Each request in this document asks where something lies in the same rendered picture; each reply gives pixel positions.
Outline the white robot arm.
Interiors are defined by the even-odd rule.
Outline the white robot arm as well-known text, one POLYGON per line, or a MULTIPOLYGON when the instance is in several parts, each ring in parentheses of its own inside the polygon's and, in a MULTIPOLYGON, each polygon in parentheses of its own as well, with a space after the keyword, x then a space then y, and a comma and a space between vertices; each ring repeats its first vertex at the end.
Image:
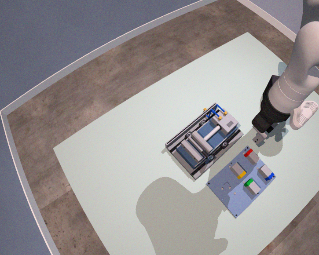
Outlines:
POLYGON ((282 92, 305 100, 319 85, 319 0, 303 0, 301 27, 290 61, 279 78, 282 92))

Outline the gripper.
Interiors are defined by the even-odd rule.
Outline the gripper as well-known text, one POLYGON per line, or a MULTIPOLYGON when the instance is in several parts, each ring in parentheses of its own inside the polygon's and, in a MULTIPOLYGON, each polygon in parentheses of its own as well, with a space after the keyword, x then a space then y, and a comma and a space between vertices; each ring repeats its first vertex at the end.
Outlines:
POLYGON ((258 134, 252 139, 257 145, 263 141, 280 122, 290 116, 290 127, 301 128, 318 110, 315 101, 295 101, 287 97, 279 86, 279 79, 271 86, 261 102, 261 110, 252 120, 258 134))

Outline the pale pink block with red end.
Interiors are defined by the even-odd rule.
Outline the pale pink block with red end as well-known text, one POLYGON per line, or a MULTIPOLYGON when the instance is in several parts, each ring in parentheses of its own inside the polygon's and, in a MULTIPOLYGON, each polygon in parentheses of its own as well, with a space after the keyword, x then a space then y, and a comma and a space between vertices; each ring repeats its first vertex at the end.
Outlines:
POLYGON ((244 156, 247 158, 247 160, 252 164, 256 164, 260 158, 253 152, 252 149, 250 149, 244 156))

